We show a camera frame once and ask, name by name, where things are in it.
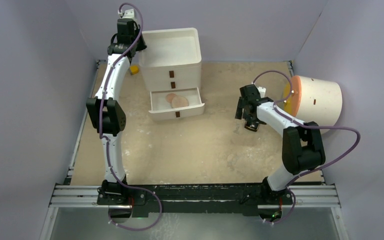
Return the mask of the black gold compact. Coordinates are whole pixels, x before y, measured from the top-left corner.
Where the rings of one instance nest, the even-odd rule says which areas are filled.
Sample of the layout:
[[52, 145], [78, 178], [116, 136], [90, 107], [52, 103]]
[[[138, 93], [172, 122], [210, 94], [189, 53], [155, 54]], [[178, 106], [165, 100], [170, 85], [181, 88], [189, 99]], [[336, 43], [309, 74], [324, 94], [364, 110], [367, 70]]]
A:
[[252, 132], [257, 132], [259, 126], [260, 123], [258, 121], [246, 121], [244, 124], [244, 128]]

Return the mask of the white three-drawer organizer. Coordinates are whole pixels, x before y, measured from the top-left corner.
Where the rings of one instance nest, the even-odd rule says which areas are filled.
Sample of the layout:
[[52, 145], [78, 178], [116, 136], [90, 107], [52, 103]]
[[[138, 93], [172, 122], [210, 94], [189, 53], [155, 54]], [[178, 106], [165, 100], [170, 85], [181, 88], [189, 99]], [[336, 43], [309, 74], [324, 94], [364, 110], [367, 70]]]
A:
[[[149, 115], [154, 121], [202, 115], [202, 55], [194, 27], [147, 30], [142, 33], [147, 48], [138, 55], [145, 88], [150, 94]], [[188, 99], [189, 106], [172, 108], [165, 99], [174, 93]]]

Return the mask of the round peach powder puff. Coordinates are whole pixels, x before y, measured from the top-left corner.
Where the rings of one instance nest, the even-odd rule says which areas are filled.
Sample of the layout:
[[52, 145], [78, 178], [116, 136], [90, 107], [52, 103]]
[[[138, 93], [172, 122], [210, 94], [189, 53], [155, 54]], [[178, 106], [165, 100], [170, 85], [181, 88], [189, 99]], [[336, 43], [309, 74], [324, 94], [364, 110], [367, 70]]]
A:
[[175, 93], [169, 93], [169, 94], [166, 95], [165, 100], [166, 100], [169, 104], [171, 104], [172, 101], [173, 101], [173, 99], [174, 99], [176, 96], [177, 96], [177, 95], [176, 95]]

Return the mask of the round beige coaster disc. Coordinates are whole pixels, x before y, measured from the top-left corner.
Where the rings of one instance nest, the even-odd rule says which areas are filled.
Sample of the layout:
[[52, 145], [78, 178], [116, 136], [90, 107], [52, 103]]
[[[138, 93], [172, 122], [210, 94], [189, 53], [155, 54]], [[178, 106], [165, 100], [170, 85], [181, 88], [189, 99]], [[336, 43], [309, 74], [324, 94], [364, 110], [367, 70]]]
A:
[[186, 97], [181, 95], [176, 95], [171, 100], [171, 107], [175, 108], [184, 108], [189, 106], [189, 101]]

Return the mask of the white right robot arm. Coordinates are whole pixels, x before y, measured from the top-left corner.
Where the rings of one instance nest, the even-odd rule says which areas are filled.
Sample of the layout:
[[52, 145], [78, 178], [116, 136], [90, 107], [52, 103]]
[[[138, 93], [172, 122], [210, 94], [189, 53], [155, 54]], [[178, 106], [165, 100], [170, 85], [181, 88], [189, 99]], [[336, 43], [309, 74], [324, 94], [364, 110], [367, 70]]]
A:
[[282, 164], [263, 179], [260, 191], [262, 200], [272, 204], [295, 177], [326, 162], [321, 132], [316, 122], [294, 119], [277, 108], [271, 98], [261, 96], [255, 85], [243, 86], [239, 91], [235, 118], [245, 121], [244, 128], [257, 132], [260, 125], [268, 125], [282, 137]]

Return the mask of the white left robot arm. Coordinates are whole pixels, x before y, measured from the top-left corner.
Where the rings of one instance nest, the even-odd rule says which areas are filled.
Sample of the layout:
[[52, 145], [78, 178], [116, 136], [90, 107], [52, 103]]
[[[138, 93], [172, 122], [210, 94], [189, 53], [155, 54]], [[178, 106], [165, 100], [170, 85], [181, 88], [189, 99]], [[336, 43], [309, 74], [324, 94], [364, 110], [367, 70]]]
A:
[[136, 51], [146, 49], [139, 24], [132, 18], [117, 21], [117, 32], [107, 49], [107, 67], [94, 97], [86, 101], [92, 126], [104, 150], [105, 174], [98, 188], [98, 205], [127, 205], [130, 190], [123, 166], [121, 137], [127, 117], [118, 99]]

